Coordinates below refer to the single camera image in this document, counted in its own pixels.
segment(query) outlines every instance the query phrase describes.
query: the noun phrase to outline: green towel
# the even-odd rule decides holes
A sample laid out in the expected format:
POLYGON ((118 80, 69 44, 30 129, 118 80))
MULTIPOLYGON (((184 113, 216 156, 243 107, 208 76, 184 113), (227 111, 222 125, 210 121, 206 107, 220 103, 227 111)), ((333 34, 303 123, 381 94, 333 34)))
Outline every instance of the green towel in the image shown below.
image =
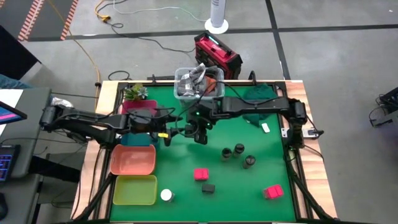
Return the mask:
MULTIPOLYGON (((245 100, 269 100, 277 97, 278 95, 273 91, 273 89, 265 84, 254 86, 253 88, 246 90, 243 95, 243 99, 245 100)), ((259 122, 266 119, 268 116, 269 114, 245 114, 243 115, 243 119, 259 127, 259 122)))

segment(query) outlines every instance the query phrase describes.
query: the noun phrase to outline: monitor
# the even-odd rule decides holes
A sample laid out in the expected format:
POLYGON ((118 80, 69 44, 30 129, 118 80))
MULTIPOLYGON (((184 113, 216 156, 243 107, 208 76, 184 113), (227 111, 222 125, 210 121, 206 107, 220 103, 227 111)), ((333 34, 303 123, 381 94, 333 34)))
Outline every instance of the monitor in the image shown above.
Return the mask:
POLYGON ((16 110, 15 108, 12 108, 0 101, 0 124, 16 122, 26 118, 27 115, 23 112, 16 110))

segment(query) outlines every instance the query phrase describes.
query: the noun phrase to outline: pink cube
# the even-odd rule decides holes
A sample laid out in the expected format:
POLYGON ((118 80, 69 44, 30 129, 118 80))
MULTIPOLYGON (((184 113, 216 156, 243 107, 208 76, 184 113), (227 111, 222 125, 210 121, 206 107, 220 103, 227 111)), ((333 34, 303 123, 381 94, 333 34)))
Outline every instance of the pink cube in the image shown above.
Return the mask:
POLYGON ((277 184, 277 185, 266 188, 263 191, 263 194, 266 199, 275 199, 275 198, 279 198, 279 197, 283 196, 284 191, 282 190, 282 187, 279 184, 277 184))
POLYGON ((209 179, 209 170, 206 168, 197 168, 193 170, 193 178, 195 180, 209 179))

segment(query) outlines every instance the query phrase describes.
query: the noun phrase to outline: black cube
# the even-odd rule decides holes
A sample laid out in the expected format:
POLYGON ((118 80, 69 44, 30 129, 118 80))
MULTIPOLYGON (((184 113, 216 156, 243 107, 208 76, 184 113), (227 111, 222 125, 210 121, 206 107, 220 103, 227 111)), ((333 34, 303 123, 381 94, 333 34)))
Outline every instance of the black cube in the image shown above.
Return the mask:
POLYGON ((201 186, 201 191, 206 194, 212 194, 216 191, 216 185, 214 184, 203 184, 201 186))

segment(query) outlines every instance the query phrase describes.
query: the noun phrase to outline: concrete floor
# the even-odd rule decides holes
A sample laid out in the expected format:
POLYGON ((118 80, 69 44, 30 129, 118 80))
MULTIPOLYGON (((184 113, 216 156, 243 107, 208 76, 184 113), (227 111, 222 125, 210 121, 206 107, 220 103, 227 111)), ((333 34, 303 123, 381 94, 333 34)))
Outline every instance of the concrete floor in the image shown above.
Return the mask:
MULTIPOLYGON (((123 11, 180 6, 199 19, 209 16, 210 0, 137 0, 117 5, 123 11)), ((80 1, 72 32, 112 34, 98 22, 92 1, 80 1)), ((278 27, 356 26, 398 24, 396 1, 273 0, 278 27)), ((158 32, 202 29, 203 23, 179 10, 117 14, 103 11, 125 27, 120 32, 158 32)), ((226 18, 234 28, 270 28, 263 0, 229 0, 226 18)), ((260 79, 283 79, 272 33, 224 34, 219 38, 243 58, 242 79, 255 70, 260 79)), ((374 99, 398 84, 398 30, 347 30, 281 33, 292 79, 304 80, 314 122, 325 130, 320 138, 331 192, 342 220, 395 223, 398 207, 398 134, 390 126, 374 129, 368 121, 374 99)), ((191 50, 193 36, 156 37, 162 45, 191 50)), ((135 80, 173 75, 178 67, 195 65, 193 54, 163 51, 153 42, 137 39, 81 40, 101 70, 126 70, 135 80)), ((94 95, 95 71, 71 40, 25 42, 45 67, 25 80, 53 91, 94 95)), ((75 107, 93 110, 92 99, 65 97, 75 107)), ((71 152, 76 147, 40 142, 50 152, 71 152)), ((43 209, 38 223, 65 220, 70 210, 43 209)))

